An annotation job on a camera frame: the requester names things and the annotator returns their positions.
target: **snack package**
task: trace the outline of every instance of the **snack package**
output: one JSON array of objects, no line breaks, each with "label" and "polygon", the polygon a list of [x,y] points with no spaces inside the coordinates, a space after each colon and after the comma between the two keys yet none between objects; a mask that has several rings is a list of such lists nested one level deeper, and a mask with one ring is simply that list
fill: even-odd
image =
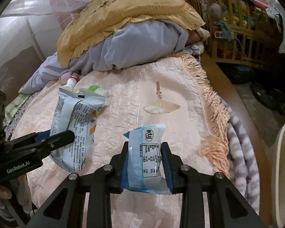
[{"label": "snack package", "polygon": [[95,85],[84,85],[79,88],[79,91],[82,93],[96,93],[104,97],[108,97],[110,94],[108,90],[103,89],[98,83]]},{"label": "snack package", "polygon": [[165,130],[164,124],[154,124],[124,134],[129,139],[126,189],[161,195],[171,194],[166,179],[160,174],[161,138]]},{"label": "snack package", "polygon": [[71,130],[75,134],[75,140],[72,144],[53,151],[50,158],[67,172],[81,171],[94,144],[97,110],[101,109],[104,101],[105,98],[97,94],[73,93],[59,89],[59,100],[50,135]]},{"label": "snack package", "polygon": [[95,85],[84,85],[79,87],[79,92],[86,93],[86,94],[98,94],[104,96],[106,99],[104,100],[104,104],[102,106],[109,106],[111,101],[108,99],[110,95],[110,91],[107,89],[102,88],[98,83]]}]

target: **wrinkled sheet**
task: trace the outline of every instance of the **wrinkled sheet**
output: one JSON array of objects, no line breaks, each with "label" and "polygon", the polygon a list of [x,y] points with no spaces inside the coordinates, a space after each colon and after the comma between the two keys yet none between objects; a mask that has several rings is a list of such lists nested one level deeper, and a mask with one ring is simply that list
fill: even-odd
[{"label": "wrinkled sheet", "polygon": [[93,70],[122,69],[152,62],[172,52],[182,50],[188,32],[172,21],[155,20],[128,23],[108,38],[62,67],[57,55],[49,56],[23,86],[22,93],[42,90],[49,81],[56,81],[68,71],[81,71],[87,75]]},{"label": "wrinkled sheet", "polygon": [[[180,109],[160,115],[150,115],[143,110],[157,98],[156,81],[160,82],[163,98],[179,104]],[[213,174],[208,159],[196,154],[201,139],[209,136],[209,128],[199,93],[178,58],[165,58],[124,70],[93,71],[80,80],[75,89],[94,83],[110,90],[112,103],[98,117],[94,147],[81,175],[94,172],[120,153],[126,141],[123,133],[154,123],[166,125],[162,141],[169,142],[172,153],[199,172]],[[51,84],[31,102],[13,134],[14,138],[50,129],[59,86],[58,83]],[[42,167],[28,173],[32,201],[38,207],[68,175],[49,157],[43,163]],[[181,198],[181,195],[162,196],[127,190],[122,195],[112,195],[113,227],[179,227]]]},{"label": "wrinkled sheet", "polygon": [[[203,47],[201,48],[198,44],[193,44],[187,46],[184,51],[194,55],[199,60],[201,50],[203,51]],[[230,148],[230,154],[228,155],[230,180],[258,213],[260,204],[260,178],[254,151],[250,139],[239,119],[223,100],[222,102],[230,114],[229,129],[227,131]]]}]

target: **bed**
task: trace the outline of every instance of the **bed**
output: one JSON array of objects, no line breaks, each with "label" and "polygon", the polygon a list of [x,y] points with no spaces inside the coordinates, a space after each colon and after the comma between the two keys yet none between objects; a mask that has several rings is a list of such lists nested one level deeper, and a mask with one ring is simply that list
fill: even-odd
[{"label": "bed", "polygon": [[[221,96],[231,107],[231,109],[235,112],[236,116],[239,117],[242,122],[244,128],[249,135],[254,151],[255,158],[258,163],[259,173],[260,173],[260,217],[265,224],[269,224],[270,221],[270,211],[271,211],[271,200],[268,198],[270,196],[270,178],[269,178],[269,167],[268,162],[266,160],[266,156],[264,150],[262,148],[261,141],[257,135],[257,132],[254,128],[252,120],[249,117],[247,110],[245,109],[242,101],[239,99],[236,91],[233,89],[232,85],[228,81],[227,77],[220,71],[218,66],[211,60],[211,58],[207,54],[203,54],[201,56],[201,66],[207,72],[208,79],[210,81],[211,86],[215,91],[218,92],[218,95]],[[63,180],[63,178],[67,175],[66,172],[59,171],[58,178]],[[38,201],[37,206],[42,204],[43,200]]]}]

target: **white container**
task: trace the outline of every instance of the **white container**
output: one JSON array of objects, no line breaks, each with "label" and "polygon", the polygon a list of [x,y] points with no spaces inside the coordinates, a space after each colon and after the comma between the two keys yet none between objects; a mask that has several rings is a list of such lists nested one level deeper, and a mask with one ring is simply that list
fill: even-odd
[{"label": "white container", "polygon": [[67,83],[64,86],[62,86],[61,88],[71,92],[71,91],[73,91],[73,88],[76,86],[76,84],[77,84],[77,81],[74,78],[69,78],[67,80]]},{"label": "white container", "polygon": [[285,226],[285,124],[273,145],[271,176],[272,221],[278,228]]}]

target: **blue and white packaging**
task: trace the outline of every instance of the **blue and white packaging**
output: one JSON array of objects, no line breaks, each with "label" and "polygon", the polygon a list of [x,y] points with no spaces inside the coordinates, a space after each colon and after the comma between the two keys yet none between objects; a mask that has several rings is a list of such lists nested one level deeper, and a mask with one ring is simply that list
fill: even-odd
[{"label": "blue and white packaging", "polygon": [[147,125],[124,134],[128,144],[128,183],[126,189],[138,192],[171,194],[160,174],[161,138],[164,124]]}]

